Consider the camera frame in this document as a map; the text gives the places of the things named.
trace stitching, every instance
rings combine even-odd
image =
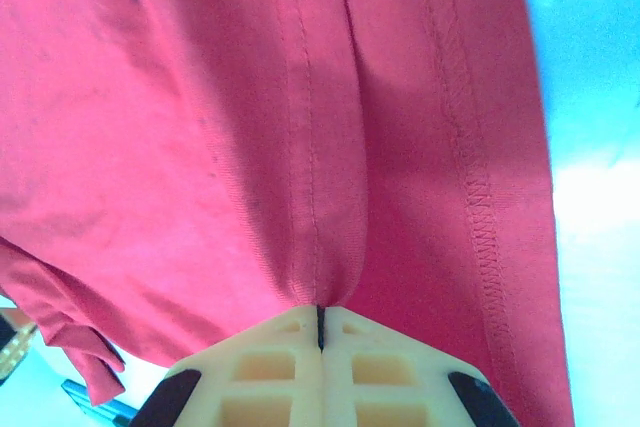
[[[461,34],[458,31],[460,22],[455,0],[445,2],[445,8],[450,11],[446,26],[437,25],[432,0],[423,0],[423,2],[428,14],[428,28],[425,28],[425,33],[432,37],[436,47],[437,74],[444,94],[443,113],[454,132],[451,140],[458,164],[458,174],[467,196],[467,218],[482,281],[481,298],[486,310],[485,336],[492,353],[493,371],[500,385],[503,381],[503,369],[496,368],[496,358],[504,358],[506,354],[516,367],[514,378],[519,379],[520,376],[517,373],[513,335],[507,320],[504,277],[499,258],[496,219],[484,154],[484,138],[476,117],[477,100],[471,83],[464,45],[460,38]],[[444,58],[446,46],[452,46],[453,50],[460,53],[457,58],[447,59],[449,65],[446,65]],[[459,85],[457,92],[452,92],[451,84]],[[519,400],[524,403],[525,398],[522,395],[520,383],[517,389]]]
[[[313,299],[316,301],[318,294],[318,220],[316,218],[315,210],[315,165],[314,165],[314,145],[313,145],[313,106],[311,103],[311,59],[309,57],[309,42],[307,39],[307,31],[302,21],[302,10],[300,9],[300,0],[295,0],[296,13],[298,15],[298,21],[300,23],[300,34],[302,36],[302,49],[305,58],[305,87],[306,87],[306,102],[308,105],[308,117],[309,122],[309,204],[311,209],[311,222],[313,225]]]
[[[282,23],[282,12],[280,11],[278,0],[274,0],[276,4],[276,17],[278,19],[278,29],[280,31],[280,41],[282,42],[283,47],[286,46],[286,42],[284,39],[284,26]],[[292,126],[291,126],[291,95],[289,93],[289,62],[286,55],[284,53],[284,60],[287,66],[287,75],[285,76],[285,91],[287,92],[287,155],[288,155],[288,188],[289,188],[289,237],[291,239],[291,253],[289,257],[291,258],[289,264],[289,279],[291,279],[291,293],[293,294],[293,298],[295,299],[296,304],[300,304],[300,299],[298,297],[298,292],[295,287],[294,273],[295,273],[295,251],[296,251],[296,235],[294,229],[294,220],[293,220],[293,180],[291,171],[292,168],[292,158],[293,158],[293,134],[292,134]]]

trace blue surface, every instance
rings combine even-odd
[[[527,0],[576,424],[640,425],[640,0]]]

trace red fabric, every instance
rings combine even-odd
[[[93,402],[295,304],[572,425],[523,0],[3,0],[0,285]]]

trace red t-shirt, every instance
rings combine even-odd
[[[523,0],[3,0],[0,285],[92,400],[293,305],[573,423]]]

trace red cloth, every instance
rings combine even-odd
[[[92,400],[299,303],[573,424],[523,0],[3,0],[0,285]]]

